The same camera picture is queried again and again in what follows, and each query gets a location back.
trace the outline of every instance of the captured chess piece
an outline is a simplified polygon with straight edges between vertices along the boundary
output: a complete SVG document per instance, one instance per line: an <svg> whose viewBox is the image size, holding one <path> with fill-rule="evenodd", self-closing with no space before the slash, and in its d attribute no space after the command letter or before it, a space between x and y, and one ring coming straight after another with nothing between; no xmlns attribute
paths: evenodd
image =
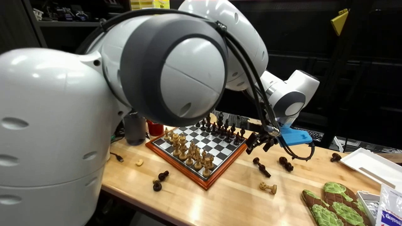
<svg viewBox="0 0 402 226"><path fill-rule="evenodd" d="M291 171L292 170L292 165L290 161L287 161L287 159L285 156L280 156L278 158L278 163L287 170Z"/></svg>
<svg viewBox="0 0 402 226"><path fill-rule="evenodd" d="M332 153L330 161L339 161L341 159L341 156L337 153Z"/></svg>
<svg viewBox="0 0 402 226"><path fill-rule="evenodd" d="M262 190L267 190L270 194L275 195L277 185L276 184L267 185L266 183L261 181L258 184L258 188L262 189Z"/></svg>
<svg viewBox="0 0 402 226"><path fill-rule="evenodd" d="M267 178L271 176L271 174L266 170L265 165L263 165L262 163L260 163L260 158L254 156L254 158L252 159L252 163L258 166L260 171L261 171L265 176L267 176Z"/></svg>
<svg viewBox="0 0 402 226"><path fill-rule="evenodd" d="M159 180L164 180L167 175L168 175L168 170L164 170L164 171L158 174L158 179Z"/></svg>
<svg viewBox="0 0 402 226"><path fill-rule="evenodd" d="M160 183L160 180L154 179L154 180L153 180L153 190L158 192L158 190L160 190L160 189L162 189L162 183Z"/></svg>

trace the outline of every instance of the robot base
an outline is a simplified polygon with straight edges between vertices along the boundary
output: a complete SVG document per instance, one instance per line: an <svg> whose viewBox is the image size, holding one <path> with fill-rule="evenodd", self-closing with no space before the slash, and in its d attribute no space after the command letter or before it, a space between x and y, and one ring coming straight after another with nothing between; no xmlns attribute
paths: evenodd
<svg viewBox="0 0 402 226"><path fill-rule="evenodd" d="M102 166L76 180L61 184L45 186L0 185L1 224L85 224L96 207L101 174Z"/></svg>

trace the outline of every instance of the blue object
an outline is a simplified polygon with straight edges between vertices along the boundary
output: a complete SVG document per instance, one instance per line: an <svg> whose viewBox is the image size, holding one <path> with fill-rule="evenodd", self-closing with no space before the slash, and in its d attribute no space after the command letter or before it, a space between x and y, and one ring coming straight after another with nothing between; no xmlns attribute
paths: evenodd
<svg viewBox="0 0 402 226"><path fill-rule="evenodd" d="M290 126L283 125L280 127L280 133L287 145L296 145L312 141L311 135L306 130L292 129Z"/></svg>

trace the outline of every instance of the green object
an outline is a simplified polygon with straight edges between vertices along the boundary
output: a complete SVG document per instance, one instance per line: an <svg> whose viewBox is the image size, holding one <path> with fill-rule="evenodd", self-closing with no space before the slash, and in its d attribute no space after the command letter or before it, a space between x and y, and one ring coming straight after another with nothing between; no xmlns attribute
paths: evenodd
<svg viewBox="0 0 402 226"><path fill-rule="evenodd" d="M327 193L337 193L341 197L344 197L347 202L352 200L352 198L345 193L346 188L340 183L327 181L324 184L322 189Z"/></svg>
<svg viewBox="0 0 402 226"><path fill-rule="evenodd" d="M365 210L365 209L364 209L364 205L363 205L363 202L361 202L360 199L355 200L354 203L355 203L355 205L356 205L361 212Z"/></svg>
<svg viewBox="0 0 402 226"><path fill-rule="evenodd" d="M305 194L307 194L307 195L319 198L319 197L316 195L316 193L314 193L314 192L311 192L311 190L309 190L309 189L305 189L303 192L305 192Z"/></svg>
<svg viewBox="0 0 402 226"><path fill-rule="evenodd" d="M331 207L335 209L336 214L344 218L347 223L352 226L364 226L363 217L349 205L340 202L334 202Z"/></svg>
<svg viewBox="0 0 402 226"><path fill-rule="evenodd" d="M320 204L311 207L312 217L317 226L342 226L337 215Z"/></svg>

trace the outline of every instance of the chess piece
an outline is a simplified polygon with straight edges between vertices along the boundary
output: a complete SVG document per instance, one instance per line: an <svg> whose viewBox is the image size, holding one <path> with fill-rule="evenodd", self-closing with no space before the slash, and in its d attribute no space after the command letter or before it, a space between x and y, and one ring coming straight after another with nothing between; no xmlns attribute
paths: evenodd
<svg viewBox="0 0 402 226"><path fill-rule="evenodd" d="M185 145L179 145L178 159L184 160L187 158L185 150L187 150Z"/></svg>
<svg viewBox="0 0 402 226"><path fill-rule="evenodd" d="M187 154L185 154L185 164L187 165L189 165L189 166L192 166L193 165L193 163L192 163L192 158L193 158L193 148L188 148L188 151L187 151Z"/></svg>
<svg viewBox="0 0 402 226"><path fill-rule="evenodd" d="M185 145L185 136L183 135L178 135L178 139L179 139L179 145Z"/></svg>
<svg viewBox="0 0 402 226"><path fill-rule="evenodd" d="M155 179L153 180L153 190L158 192L162 189L162 183L160 180Z"/></svg>
<svg viewBox="0 0 402 226"><path fill-rule="evenodd" d="M178 143L178 136L177 135L173 136L172 143L173 143L173 155L178 156L178 154L179 154L179 143Z"/></svg>
<svg viewBox="0 0 402 226"><path fill-rule="evenodd" d="M202 119L200 120L200 130L204 130L206 127L204 127L204 120Z"/></svg>
<svg viewBox="0 0 402 226"><path fill-rule="evenodd" d="M167 143L170 143L170 136L169 136L169 131L167 130L167 127L164 127L164 133L163 133L163 138Z"/></svg>
<svg viewBox="0 0 402 226"><path fill-rule="evenodd" d="M226 130L226 138L224 138L224 141L226 143L229 143L231 141L231 134L229 134L229 130Z"/></svg>
<svg viewBox="0 0 402 226"><path fill-rule="evenodd" d="M272 185L267 185L266 183L261 181L258 184L258 188L262 189L262 190L267 190L270 194L273 194L276 193L276 189L277 189L277 185L276 184L272 184Z"/></svg>
<svg viewBox="0 0 402 226"><path fill-rule="evenodd" d="M330 161L339 161L341 159L341 156L337 153L332 153Z"/></svg>
<svg viewBox="0 0 402 226"><path fill-rule="evenodd" d="M211 124L211 115L209 115L209 114L206 115L206 122L207 122L207 124Z"/></svg>
<svg viewBox="0 0 402 226"><path fill-rule="evenodd" d="M292 170L292 165L290 161L287 161L287 159L285 156L280 156L277 160L287 171Z"/></svg>
<svg viewBox="0 0 402 226"><path fill-rule="evenodd" d="M197 148L195 143L193 140L189 141L189 150L194 151L194 149Z"/></svg>
<svg viewBox="0 0 402 226"><path fill-rule="evenodd" d="M246 131L246 129L243 127L243 125L241 126L241 129L239 129L239 135L241 135L241 138L243 138L243 133Z"/></svg>
<svg viewBox="0 0 402 226"><path fill-rule="evenodd" d="M271 176L271 174L266 170L265 165L262 163L260 163L260 158L254 156L252 159L252 163L258 165L260 171L265 175L265 176Z"/></svg>
<svg viewBox="0 0 402 226"><path fill-rule="evenodd" d="M211 173L212 173L212 170L211 170L211 166L212 166L211 163L212 163L211 156L209 156L209 155L206 155L206 156L204 156L204 160L203 160L203 171L202 171L202 175L203 175L203 176L211 175Z"/></svg>
<svg viewBox="0 0 402 226"><path fill-rule="evenodd" d="M212 134L212 135L216 134L216 122L212 124L211 134Z"/></svg>
<svg viewBox="0 0 402 226"><path fill-rule="evenodd" d="M218 116L217 116L217 131L219 131L222 129L222 124L223 124L223 112L218 112Z"/></svg>
<svg viewBox="0 0 402 226"><path fill-rule="evenodd" d="M209 161L209 169L213 170L216 168L216 164L213 164L213 158L214 156L212 154L209 154L209 153L208 153L208 156L209 156L209 160L211 160Z"/></svg>
<svg viewBox="0 0 402 226"><path fill-rule="evenodd" d="M228 127L228 119L224 120L224 125L223 125L224 130L227 130L227 127Z"/></svg>
<svg viewBox="0 0 402 226"><path fill-rule="evenodd" d="M234 143L239 141L239 134L238 131L236 133Z"/></svg>
<svg viewBox="0 0 402 226"><path fill-rule="evenodd" d="M231 136L234 135L234 130L236 130L236 124L232 122L231 126L229 126L229 131L231 131L229 135L231 135Z"/></svg>
<svg viewBox="0 0 402 226"><path fill-rule="evenodd" d="M204 158L206 158L206 155L207 155L207 153L206 153L206 150L203 149L203 150L202 150L202 155L200 155L202 164L204 164Z"/></svg>
<svg viewBox="0 0 402 226"><path fill-rule="evenodd" d="M193 159L194 159L193 168L195 170L199 170L202 168L202 159L200 159L200 155L199 155L198 146L195 146L194 150L193 150Z"/></svg>
<svg viewBox="0 0 402 226"><path fill-rule="evenodd" d="M168 175L168 170L164 170L164 171L158 174L158 179L159 180L164 180L167 175Z"/></svg>

